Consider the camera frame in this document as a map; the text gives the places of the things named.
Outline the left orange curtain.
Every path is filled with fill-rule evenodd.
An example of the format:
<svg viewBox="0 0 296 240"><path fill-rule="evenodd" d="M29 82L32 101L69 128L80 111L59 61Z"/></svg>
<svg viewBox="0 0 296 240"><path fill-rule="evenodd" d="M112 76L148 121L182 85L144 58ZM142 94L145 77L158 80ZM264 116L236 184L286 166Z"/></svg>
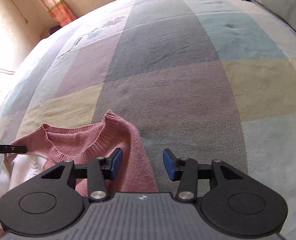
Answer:
<svg viewBox="0 0 296 240"><path fill-rule="evenodd" d="M38 0L40 4L45 8L48 14L56 20L61 26L65 26L74 20L75 15L71 12L68 6L63 0Z"/></svg>

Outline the pink and white knit sweater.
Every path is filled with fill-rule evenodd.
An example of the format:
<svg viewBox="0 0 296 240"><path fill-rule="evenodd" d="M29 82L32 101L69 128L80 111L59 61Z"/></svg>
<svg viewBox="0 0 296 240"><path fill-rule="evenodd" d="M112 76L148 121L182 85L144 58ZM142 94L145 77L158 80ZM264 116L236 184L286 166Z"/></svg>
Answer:
<svg viewBox="0 0 296 240"><path fill-rule="evenodd" d="M77 128L42 124L34 132L12 142L27 147L27 154L5 154L0 173L0 198L9 190L66 159L85 164L108 157L116 148L123 163L115 180L106 181L108 192L156 192L153 170L137 128L107 111L102 121Z"/></svg>

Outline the patchwork pastel bed sheet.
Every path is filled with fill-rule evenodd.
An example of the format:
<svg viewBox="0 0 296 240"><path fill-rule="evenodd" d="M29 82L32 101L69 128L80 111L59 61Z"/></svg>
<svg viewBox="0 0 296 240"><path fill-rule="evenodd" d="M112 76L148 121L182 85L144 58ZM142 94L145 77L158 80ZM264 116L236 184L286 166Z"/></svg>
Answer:
<svg viewBox="0 0 296 240"><path fill-rule="evenodd" d="M284 197L296 239L296 31L240 0L117 0L43 39L0 109L0 144L107 111L133 124L157 191L162 152L222 159Z"/></svg>

